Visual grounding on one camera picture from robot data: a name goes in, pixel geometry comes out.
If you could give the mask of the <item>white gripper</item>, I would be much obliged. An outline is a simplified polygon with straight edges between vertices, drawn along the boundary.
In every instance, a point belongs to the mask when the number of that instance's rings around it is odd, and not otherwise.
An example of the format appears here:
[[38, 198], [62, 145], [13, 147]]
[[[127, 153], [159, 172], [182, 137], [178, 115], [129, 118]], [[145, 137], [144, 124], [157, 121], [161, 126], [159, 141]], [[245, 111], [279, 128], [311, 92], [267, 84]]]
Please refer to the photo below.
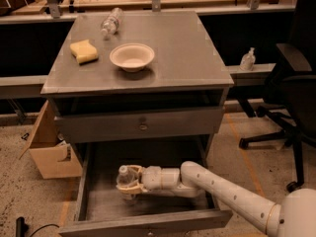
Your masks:
[[117, 189], [127, 195], [139, 195], [147, 193], [151, 190], [160, 190], [161, 189], [161, 178], [162, 178], [162, 169], [157, 166], [150, 166], [144, 168], [139, 165], [127, 165], [125, 175], [130, 179], [140, 179], [143, 186], [136, 185], [133, 187], [120, 187], [117, 186]]

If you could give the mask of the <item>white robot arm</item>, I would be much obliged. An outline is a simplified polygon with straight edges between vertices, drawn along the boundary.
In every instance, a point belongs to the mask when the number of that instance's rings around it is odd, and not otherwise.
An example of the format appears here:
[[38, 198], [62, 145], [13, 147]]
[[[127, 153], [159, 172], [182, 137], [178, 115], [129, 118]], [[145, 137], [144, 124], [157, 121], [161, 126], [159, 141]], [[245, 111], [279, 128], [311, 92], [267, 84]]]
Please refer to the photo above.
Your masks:
[[316, 237], [316, 191], [312, 189], [293, 191], [277, 204], [192, 161], [179, 168], [122, 165], [117, 189], [128, 198], [153, 193], [195, 198], [206, 191], [268, 237]]

